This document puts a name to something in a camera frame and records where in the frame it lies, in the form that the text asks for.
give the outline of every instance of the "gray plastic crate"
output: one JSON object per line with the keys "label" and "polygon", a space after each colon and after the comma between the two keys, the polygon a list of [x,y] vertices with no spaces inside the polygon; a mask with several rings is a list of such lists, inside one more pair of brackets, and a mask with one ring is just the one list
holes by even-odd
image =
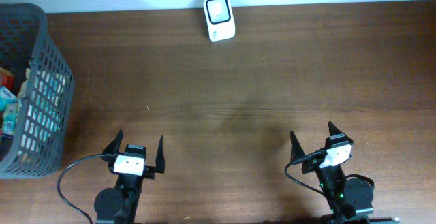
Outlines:
{"label": "gray plastic crate", "polygon": [[47,28],[38,6],[0,4],[0,66],[16,74],[15,95],[31,69],[14,139],[0,144],[0,178],[40,178],[61,164],[74,79]]}

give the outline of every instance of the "wood grain surface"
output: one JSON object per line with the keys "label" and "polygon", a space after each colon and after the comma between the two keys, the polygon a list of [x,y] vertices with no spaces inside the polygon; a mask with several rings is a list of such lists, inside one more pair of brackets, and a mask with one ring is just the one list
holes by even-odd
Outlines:
{"label": "wood grain surface", "polygon": [[[327,122],[354,139],[346,174],[375,181],[372,217],[436,219],[436,2],[234,8],[236,36],[210,43],[202,10],[51,14],[76,89],[63,165],[163,135],[166,173],[145,181],[138,223],[319,217],[325,199],[288,180],[289,132],[307,153]],[[290,174],[317,186],[315,174]],[[1,223],[86,223],[59,172],[0,181]],[[100,160],[66,175],[93,218],[116,176]]]}

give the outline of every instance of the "cable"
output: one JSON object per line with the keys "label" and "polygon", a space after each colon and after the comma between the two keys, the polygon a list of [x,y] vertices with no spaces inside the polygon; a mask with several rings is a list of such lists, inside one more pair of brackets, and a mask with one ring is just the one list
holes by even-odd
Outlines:
{"label": "cable", "polygon": [[82,163],[83,161],[86,161],[88,159],[94,159],[94,158],[98,158],[98,157],[106,157],[106,156],[111,156],[114,157],[116,155],[113,154],[97,154],[97,155],[91,155],[91,156],[87,156],[84,158],[81,158],[79,160],[77,160],[76,162],[72,163],[71,165],[69,165],[66,169],[63,170],[63,172],[61,173],[61,175],[59,176],[59,178],[57,179],[57,184],[56,184],[56,188],[57,188],[57,193],[59,194],[59,197],[61,197],[61,199],[67,203],[68,206],[70,206],[71,208],[73,208],[74,210],[78,211],[80,214],[83,214],[86,218],[88,218],[88,221],[90,224],[93,224],[93,220],[91,219],[91,217],[89,216],[89,214],[87,214],[85,211],[79,209],[77,206],[73,205],[70,201],[68,201],[68,199],[62,194],[61,192],[61,180],[63,175],[65,175],[65,173],[68,172],[68,170],[70,170],[73,166],[77,165],[78,163]]}
{"label": "cable", "polygon": [[304,186],[304,187],[306,187],[306,188],[308,188],[308,189],[310,189],[310,190],[312,190],[312,191],[315,191],[315,192],[321,194],[323,197],[327,198],[327,197],[324,195],[324,193],[321,192],[320,190],[318,190],[318,189],[316,189],[316,188],[313,188],[313,187],[311,187],[311,186],[309,186],[309,185],[307,185],[307,184],[305,184],[305,183],[303,183],[303,182],[301,182],[301,181],[295,179],[294,177],[290,176],[289,173],[287,172],[287,169],[288,169],[291,165],[292,165],[292,164],[289,163],[289,164],[287,164],[286,167],[285,167],[285,175],[286,175],[289,179],[291,179],[291,180],[293,180],[295,183],[297,183],[297,184],[299,184],[299,185],[301,185],[301,186]]}

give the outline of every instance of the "plastic bin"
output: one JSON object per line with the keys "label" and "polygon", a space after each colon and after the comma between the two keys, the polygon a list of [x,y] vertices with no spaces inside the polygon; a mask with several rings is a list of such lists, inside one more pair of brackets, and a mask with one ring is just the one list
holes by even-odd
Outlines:
{"label": "plastic bin", "polygon": [[13,139],[0,143],[0,178],[40,178],[60,164],[74,90],[71,69],[33,4],[0,4],[0,66],[16,75],[13,93],[29,78]]}

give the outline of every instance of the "wooden table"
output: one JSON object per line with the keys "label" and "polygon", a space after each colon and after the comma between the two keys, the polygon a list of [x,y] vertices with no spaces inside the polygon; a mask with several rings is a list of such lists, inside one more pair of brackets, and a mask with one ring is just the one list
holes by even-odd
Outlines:
{"label": "wooden table", "polygon": [[[373,217],[436,219],[436,2],[235,8],[236,36],[210,43],[202,10],[51,14],[76,80],[63,166],[119,129],[166,173],[144,182],[139,223],[259,223],[329,213],[288,180],[289,132],[307,153],[327,122],[354,139],[346,174],[375,181]],[[315,174],[290,173],[317,186]],[[86,223],[59,172],[0,181],[2,223]],[[62,190],[93,218],[116,176],[100,160]]]}

